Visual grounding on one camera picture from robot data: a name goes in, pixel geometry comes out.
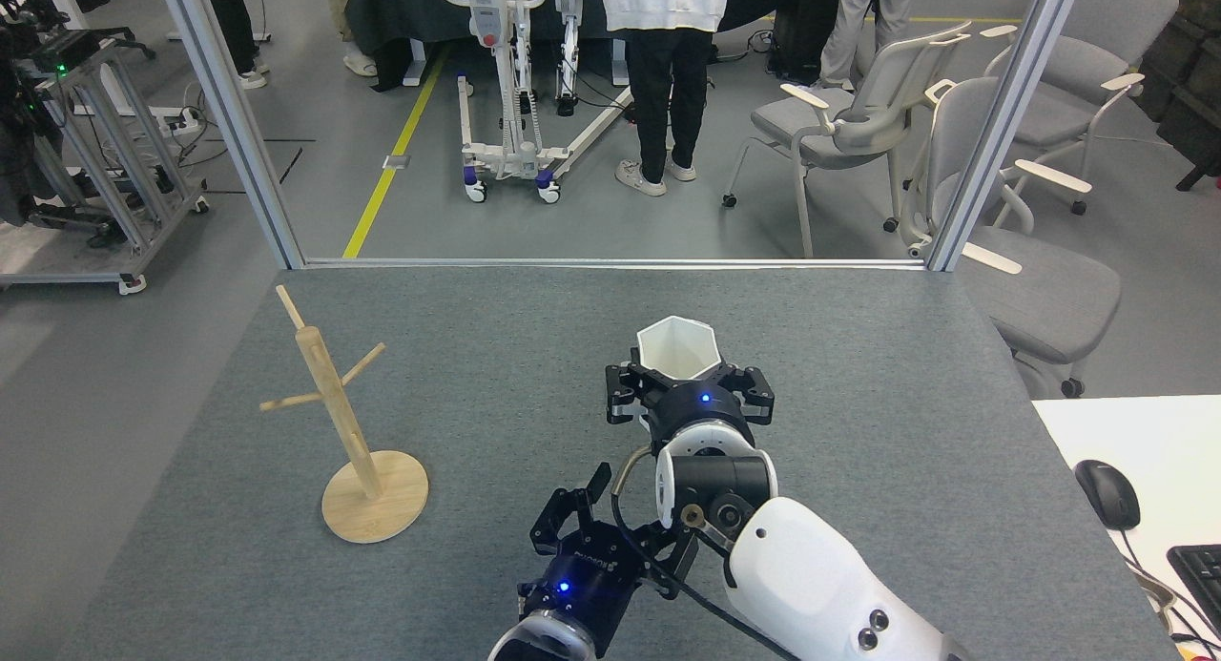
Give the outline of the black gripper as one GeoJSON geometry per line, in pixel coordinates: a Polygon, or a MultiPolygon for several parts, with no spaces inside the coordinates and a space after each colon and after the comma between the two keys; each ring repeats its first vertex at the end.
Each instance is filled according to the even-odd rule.
{"type": "Polygon", "coordinates": [[[530,530],[537,555],[553,555],[545,577],[531,583],[520,621],[549,615],[580,628],[592,644],[609,644],[628,612],[632,593],[645,577],[645,558],[637,553],[647,539],[654,564],[647,578],[668,601],[680,595],[698,552],[698,540],[687,527],[665,530],[659,523],[639,527],[624,538],[619,527],[593,522],[592,508],[610,483],[610,463],[602,462],[584,488],[556,488],[530,530]],[[560,539],[559,530],[571,513],[579,530],[560,539]]]}
{"type": "Polygon", "coordinates": [[[755,446],[748,423],[769,425],[777,396],[759,368],[737,368],[720,362],[714,370],[716,384],[678,384],[669,389],[669,378],[645,368],[640,362],[606,367],[606,422],[631,422],[645,417],[650,424],[652,448],[662,448],[689,423],[724,422],[755,446]]]}

